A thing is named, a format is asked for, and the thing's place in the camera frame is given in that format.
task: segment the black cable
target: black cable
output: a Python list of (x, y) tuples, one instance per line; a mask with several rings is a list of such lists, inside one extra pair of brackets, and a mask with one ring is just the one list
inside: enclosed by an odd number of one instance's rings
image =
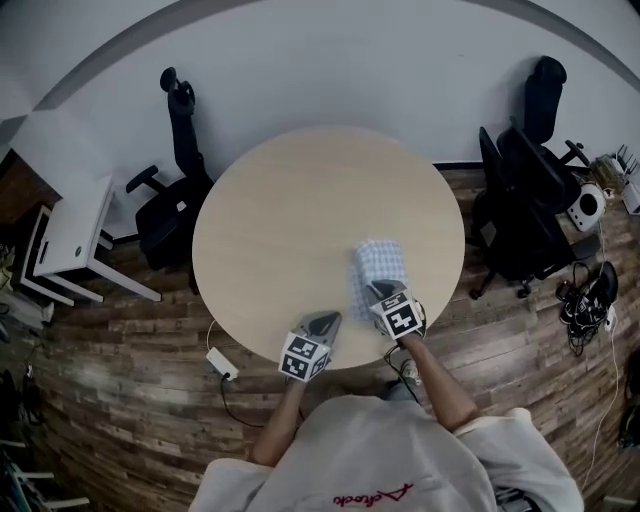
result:
[(253, 427), (253, 428), (264, 428), (264, 425), (252, 425), (251, 423), (247, 423), (246, 421), (241, 420), (240, 418), (238, 418), (235, 414), (233, 414), (230, 410), (229, 410), (229, 406), (227, 405), (227, 399), (224, 395), (224, 383), (227, 382), (227, 379), (229, 378), (229, 374), (225, 373), (222, 377), (222, 379), (220, 379), (220, 395), (222, 396), (222, 403), (224, 404), (224, 409), (225, 411), (227, 411), (227, 414), (229, 416), (231, 416), (234, 420), (236, 420), (238, 423), (242, 423), (243, 425), (246, 425), (247, 427)]
[[(587, 279), (580, 286), (578, 286), (578, 282), (576, 279), (576, 268), (578, 266), (581, 266), (587, 270)], [(582, 302), (584, 296), (588, 293), (591, 287), (591, 283), (593, 282), (592, 278), (593, 275), (591, 273), (591, 270), (585, 263), (576, 261), (573, 264), (573, 291), (576, 296), (573, 299), (573, 314), (571, 316), (571, 321), (567, 325), (567, 339), (569, 342), (569, 349), (574, 353), (576, 357), (580, 357), (582, 355), (585, 345), (588, 345), (593, 340), (595, 335), (598, 333), (598, 330), (600, 329), (600, 325), (606, 319), (606, 317), (603, 316), (600, 320), (596, 321), (596, 323), (592, 325), (581, 325), (580, 323), (578, 323), (578, 306)], [(579, 334), (574, 335), (572, 330), (578, 331)]]
[(396, 350), (399, 350), (399, 349), (400, 347), (398, 345), (396, 345), (395, 347), (391, 347), (389, 350), (387, 350), (387, 353), (384, 355), (382, 359), (385, 363), (387, 363), (391, 368), (394, 369), (394, 371), (398, 374), (400, 381), (405, 385), (409, 393), (411, 393), (411, 396), (413, 397), (413, 399), (416, 401), (417, 404), (420, 404), (420, 400), (418, 400), (418, 397), (413, 392), (413, 389), (411, 389), (411, 386), (409, 386), (409, 383), (406, 381), (406, 379), (402, 375), (402, 372), (391, 364), (391, 356)]
[(31, 349), (31, 352), (29, 352), (29, 355), (26, 357), (26, 359), (22, 363), (25, 369), (27, 368), (27, 362), (29, 361), (29, 359), (31, 359), (31, 356), (33, 355), (33, 353), (36, 351), (36, 349), (39, 349), (40, 347), (44, 347), (44, 343), (38, 343), (37, 345), (33, 346), (33, 348)]

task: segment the table leg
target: table leg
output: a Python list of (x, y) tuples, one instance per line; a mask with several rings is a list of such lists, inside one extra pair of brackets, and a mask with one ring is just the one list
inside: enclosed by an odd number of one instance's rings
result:
[(88, 268), (100, 274), (102, 277), (108, 279), (109, 281), (113, 281), (116, 284), (119, 284), (123, 288), (127, 288), (138, 295), (142, 295), (147, 299), (150, 299), (154, 302), (158, 302), (162, 300), (162, 295), (158, 292), (147, 288), (146, 286), (141, 285), (140, 283), (134, 281), (133, 279), (122, 275), (120, 272), (113, 270), (111, 267), (105, 265), (101, 261), (98, 261), (94, 258), (89, 259)]
[(72, 283), (71, 281), (67, 281), (66, 279), (63, 279), (60, 276), (56, 276), (55, 274), (51, 274), (51, 275), (44, 276), (44, 277), (46, 277), (52, 283), (56, 283), (57, 285), (60, 285), (60, 286), (62, 286), (64, 288), (66, 288), (67, 290), (71, 290), (72, 292), (75, 292), (78, 295), (82, 295), (83, 297), (86, 297), (87, 299), (94, 300), (96, 302), (104, 301), (104, 297), (102, 295), (98, 295), (97, 293), (94, 293), (94, 292), (92, 292), (90, 290), (87, 290), (86, 288), (83, 288), (82, 286), (78, 286), (77, 284)]

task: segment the round table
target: round table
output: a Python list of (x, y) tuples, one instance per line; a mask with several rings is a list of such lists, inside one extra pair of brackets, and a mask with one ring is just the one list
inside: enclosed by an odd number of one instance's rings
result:
[(464, 257), (448, 184), (430, 162), (379, 133), (302, 129), (252, 149), (214, 185), (196, 224), (193, 267), (220, 326), (272, 361), (304, 315), (340, 311), (329, 368), (349, 368), (391, 346), (349, 314), (349, 268), (366, 239), (402, 245), (409, 287), (431, 324)]

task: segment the speaker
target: speaker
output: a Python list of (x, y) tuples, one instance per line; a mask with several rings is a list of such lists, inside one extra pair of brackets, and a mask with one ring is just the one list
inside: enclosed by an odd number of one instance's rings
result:
[(602, 218), (606, 200), (600, 187), (593, 183), (582, 185), (580, 196), (567, 210), (579, 231), (588, 231)]

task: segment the power strip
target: power strip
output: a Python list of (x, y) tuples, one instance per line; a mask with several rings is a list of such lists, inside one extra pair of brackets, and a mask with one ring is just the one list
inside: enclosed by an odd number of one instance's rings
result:
[(224, 357), (220, 351), (213, 347), (207, 354), (207, 361), (209, 361), (215, 370), (221, 375), (229, 374), (227, 380), (233, 380), (238, 376), (238, 369), (231, 364), (226, 357)]

